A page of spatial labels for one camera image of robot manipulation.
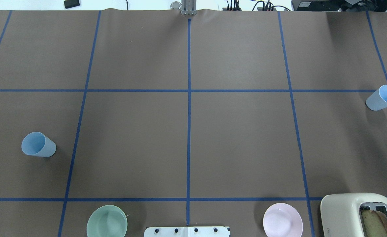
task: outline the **black cable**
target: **black cable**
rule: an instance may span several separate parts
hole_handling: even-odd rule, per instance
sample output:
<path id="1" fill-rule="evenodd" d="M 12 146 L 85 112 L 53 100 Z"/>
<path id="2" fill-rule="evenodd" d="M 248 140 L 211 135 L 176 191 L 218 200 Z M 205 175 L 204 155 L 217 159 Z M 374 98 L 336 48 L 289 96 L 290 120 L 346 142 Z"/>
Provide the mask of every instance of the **black cable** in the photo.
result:
<path id="1" fill-rule="evenodd" d="M 270 1 L 267 1 L 267 2 L 264 2 L 264 1 L 255 1 L 255 0 L 251 0 L 251 1 L 256 2 L 256 3 L 255 3 L 255 6 L 253 6 L 253 8 L 252 8 L 252 11 L 255 10 L 255 7 L 256 7 L 256 5 L 258 5 L 258 3 L 262 3 L 262 10 L 268 9 L 268 6 L 269 6 L 270 8 L 271 8 L 271 6 L 273 6 L 273 4 L 272 4 Z"/>
<path id="2" fill-rule="evenodd" d="M 258 3 L 262 3 L 262 7 L 264 6 L 264 1 L 255 1 L 255 6 L 258 5 Z"/>
<path id="3" fill-rule="evenodd" d="M 291 10 L 290 9 L 288 9 L 287 7 L 285 7 L 285 6 L 280 6 L 280 5 L 277 5 L 277 6 L 273 6 L 273 8 L 274 7 L 282 7 L 282 8 L 285 8 L 285 9 L 287 9 L 289 12 L 291 12 Z"/>

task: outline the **white toaster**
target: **white toaster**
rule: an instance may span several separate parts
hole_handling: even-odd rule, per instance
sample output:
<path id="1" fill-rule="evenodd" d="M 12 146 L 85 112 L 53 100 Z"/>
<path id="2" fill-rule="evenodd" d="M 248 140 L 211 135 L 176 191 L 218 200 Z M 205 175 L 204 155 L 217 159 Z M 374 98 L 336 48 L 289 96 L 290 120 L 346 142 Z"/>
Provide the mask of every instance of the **white toaster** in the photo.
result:
<path id="1" fill-rule="evenodd" d="M 360 210 L 378 210 L 387 216 L 387 198 L 373 193 L 326 195 L 321 201 L 325 237 L 365 237 Z"/>

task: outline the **blue plastic cup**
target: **blue plastic cup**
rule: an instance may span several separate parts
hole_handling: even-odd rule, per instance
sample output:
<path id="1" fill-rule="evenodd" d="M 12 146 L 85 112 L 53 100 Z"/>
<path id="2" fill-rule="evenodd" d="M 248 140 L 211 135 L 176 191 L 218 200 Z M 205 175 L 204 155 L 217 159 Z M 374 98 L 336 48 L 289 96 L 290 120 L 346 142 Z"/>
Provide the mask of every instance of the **blue plastic cup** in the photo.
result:
<path id="1" fill-rule="evenodd" d="M 51 157 L 56 144 L 41 132 L 31 132 L 22 140 L 21 150 L 29 156 Z"/>
<path id="2" fill-rule="evenodd" d="M 371 96 L 366 100 L 366 106 L 374 111 L 387 108 L 387 85 L 379 87 Z"/>

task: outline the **table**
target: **table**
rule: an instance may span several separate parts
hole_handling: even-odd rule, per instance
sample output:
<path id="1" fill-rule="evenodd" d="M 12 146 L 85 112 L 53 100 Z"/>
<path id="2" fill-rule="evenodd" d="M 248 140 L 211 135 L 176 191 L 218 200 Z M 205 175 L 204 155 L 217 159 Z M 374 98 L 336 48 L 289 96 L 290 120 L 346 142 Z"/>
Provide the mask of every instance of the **table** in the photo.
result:
<path id="1" fill-rule="evenodd" d="M 387 196 L 385 36 L 372 12 L 0 12 L 0 236 L 84 236 L 105 204 L 127 236 L 265 236 L 277 202 L 323 235 L 324 195 Z"/>

